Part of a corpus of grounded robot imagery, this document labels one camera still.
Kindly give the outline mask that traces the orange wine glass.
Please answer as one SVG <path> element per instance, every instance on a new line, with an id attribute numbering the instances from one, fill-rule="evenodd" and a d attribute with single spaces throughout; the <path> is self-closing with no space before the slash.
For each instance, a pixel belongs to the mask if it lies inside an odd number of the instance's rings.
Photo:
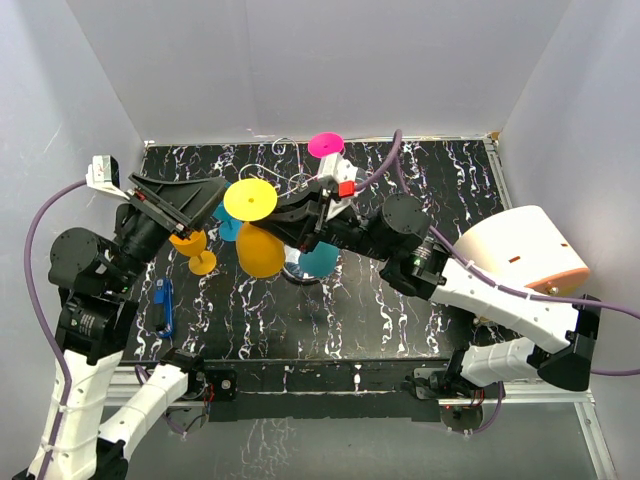
<path id="1" fill-rule="evenodd" d="M 257 225 L 274 212 L 277 201 L 275 188 L 259 178 L 236 181 L 224 195 L 225 210 L 242 222 L 236 237 L 239 264 L 245 273 L 255 278 L 274 276 L 285 263 L 284 243 Z"/>
<path id="2" fill-rule="evenodd" d="M 169 241 L 181 255 L 188 258 L 189 270 L 194 275 L 204 276 L 216 268 L 217 258 L 207 249 L 204 231 L 194 231 L 185 239 L 172 234 Z"/>

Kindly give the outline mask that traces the blue wine glass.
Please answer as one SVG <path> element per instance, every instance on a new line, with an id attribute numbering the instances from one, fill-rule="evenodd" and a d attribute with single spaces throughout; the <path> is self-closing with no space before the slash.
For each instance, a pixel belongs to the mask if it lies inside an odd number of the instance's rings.
<path id="1" fill-rule="evenodd" d="M 213 213 L 213 218 L 220 222 L 219 235 L 225 242 L 235 242 L 243 222 L 232 217 L 221 202 Z"/>
<path id="2" fill-rule="evenodd" d="M 312 277 L 329 276 L 336 267 L 340 250 L 328 243 L 319 242 L 313 251 L 302 253 L 299 266 L 303 273 Z"/>

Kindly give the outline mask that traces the magenta wine glass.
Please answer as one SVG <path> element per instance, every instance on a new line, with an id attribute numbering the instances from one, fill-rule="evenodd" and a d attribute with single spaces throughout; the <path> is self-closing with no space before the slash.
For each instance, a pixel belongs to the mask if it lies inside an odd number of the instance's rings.
<path id="1" fill-rule="evenodd" d="M 311 138 L 307 144 L 309 154 L 318 159 L 344 151 L 344 139 L 335 132 L 322 132 Z"/>

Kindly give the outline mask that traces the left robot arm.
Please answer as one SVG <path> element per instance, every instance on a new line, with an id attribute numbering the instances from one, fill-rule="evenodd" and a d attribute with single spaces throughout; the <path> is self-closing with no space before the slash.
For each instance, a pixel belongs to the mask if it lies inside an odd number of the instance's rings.
<path id="1" fill-rule="evenodd" d="M 185 239 L 204 226 L 227 190 L 222 177 L 129 178 L 134 186 L 116 209 L 113 238 L 74 227 L 51 246 L 48 279 L 61 307 L 54 329 L 32 304 L 55 356 L 55 381 L 37 453 L 19 479 L 123 479 L 169 406 L 205 390 L 203 359 L 172 348 L 125 405 L 102 418 L 139 308 L 130 289 L 171 236 Z"/>

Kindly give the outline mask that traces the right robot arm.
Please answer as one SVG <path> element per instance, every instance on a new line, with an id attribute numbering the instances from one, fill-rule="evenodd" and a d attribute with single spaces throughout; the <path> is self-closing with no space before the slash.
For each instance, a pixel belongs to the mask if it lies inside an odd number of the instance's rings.
<path id="1" fill-rule="evenodd" d="M 401 294 L 453 306 L 518 333 L 516 340 L 455 351 L 424 387 L 436 395 L 466 397 L 494 383 L 539 378 L 567 391 L 588 389 L 601 312 L 596 300 L 499 284 L 455 254 L 410 194 L 390 195 L 366 219 L 352 207 L 330 216 L 329 201 L 315 185 L 279 201 L 254 224 L 303 253 L 324 242 L 381 261 L 380 277 Z"/>

